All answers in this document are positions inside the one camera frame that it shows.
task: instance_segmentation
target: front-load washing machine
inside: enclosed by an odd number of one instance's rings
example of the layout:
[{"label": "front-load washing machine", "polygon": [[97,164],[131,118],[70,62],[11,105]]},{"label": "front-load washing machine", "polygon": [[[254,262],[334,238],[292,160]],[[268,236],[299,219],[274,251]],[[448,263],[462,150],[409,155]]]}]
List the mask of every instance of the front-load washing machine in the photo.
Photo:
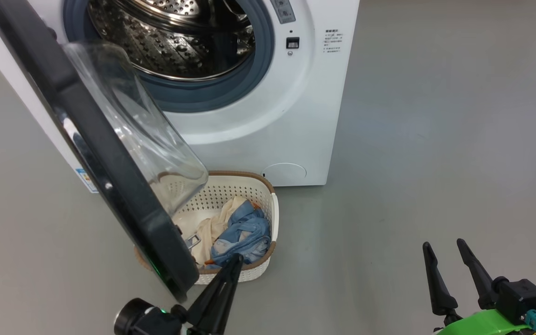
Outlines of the front-load washing machine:
[{"label": "front-load washing machine", "polygon": [[[326,183],[359,0],[22,2],[60,44],[124,48],[209,170],[255,172],[275,186]],[[89,185],[9,48],[0,37],[0,70]]]}]

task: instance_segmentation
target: warning label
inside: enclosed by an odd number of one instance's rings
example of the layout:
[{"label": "warning label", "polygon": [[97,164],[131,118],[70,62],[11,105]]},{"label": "warning label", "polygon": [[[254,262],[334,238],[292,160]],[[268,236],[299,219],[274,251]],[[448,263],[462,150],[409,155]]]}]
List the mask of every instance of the warning label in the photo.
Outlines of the warning label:
[{"label": "warning label", "polygon": [[338,29],[326,29],[324,34],[324,48],[322,53],[340,53],[342,46],[342,32]]},{"label": "warning label", "polygon": [[96,189],[96,186],[92,182],[92,179],[90,179],[90,176],[86,173],[84,169],[76,169],[76,173],[78,176],[80,176],[80,179],[86,185],[90,193],[98,193],[98,189]]}]

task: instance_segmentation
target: stainless steel drum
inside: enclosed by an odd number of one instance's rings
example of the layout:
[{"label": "stainless steel drum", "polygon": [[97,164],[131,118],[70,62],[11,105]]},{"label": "stainless steel drum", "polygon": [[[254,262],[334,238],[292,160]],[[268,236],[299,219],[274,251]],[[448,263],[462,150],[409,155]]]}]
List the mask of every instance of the stainless steel drum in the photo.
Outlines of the stainless steel drum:
[{"label": "stainless steel drum", "polygon": [[161,78],[218,78],[255,50],[253,28],[235,0],[91,0],[88,12],[104,40]]}]

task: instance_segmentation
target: blue denim clothing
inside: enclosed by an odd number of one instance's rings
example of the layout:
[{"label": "blue denim clothing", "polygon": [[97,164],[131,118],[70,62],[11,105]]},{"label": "blue denim clothing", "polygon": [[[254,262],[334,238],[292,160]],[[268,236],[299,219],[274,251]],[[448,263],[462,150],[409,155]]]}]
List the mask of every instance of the blue denim clothing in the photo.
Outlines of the blue denim clothing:
[{"label": "blue denim clothing", "polygon": [[219,267],[235,253],[244,257],[245,264],[251,264],[266,254],[270,241],[270,222],[264,218],[264,212],[254,209],[248,200],[233,212],[228,228],[214,242],[210,254]]}]

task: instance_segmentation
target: white appliance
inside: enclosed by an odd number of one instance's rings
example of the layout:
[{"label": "white appliance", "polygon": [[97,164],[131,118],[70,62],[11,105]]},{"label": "white appliance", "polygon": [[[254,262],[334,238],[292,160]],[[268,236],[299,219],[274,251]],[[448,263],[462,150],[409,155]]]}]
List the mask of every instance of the white appliance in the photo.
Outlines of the white appliance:
[{"label": "white appliance", "polygon": [[[209,98],[223,99],[219,102],[165,103],[165,97],[182,97],[181,92],[185,91],[179,91],[182,87],[177,91],[165,90],[164,83],[155,86],[163,79],[142,73],[151,82],[148,89],[208,170],[255,172],[275,186],[323,185],[359,0],[237,1],[255,34],[255,54],[248,62],[252,64],[249,72],[254,71],[253,66],[261,65],[263,70],[230,78],[229,85],[235,89]],[[99,38],[88,32],[88,27],[84,28],[90,26],[92,30],[88,0],[28,2],[47,27],[56,32],[59,43]],[[0,37],[1,72],[66,161],[96,191],[12,55]],[[221,80],[212,83],[214,89],[225,87]],[[196,99],[202,96],[197,93],[202,89],[185,89],[193,92]]]}]

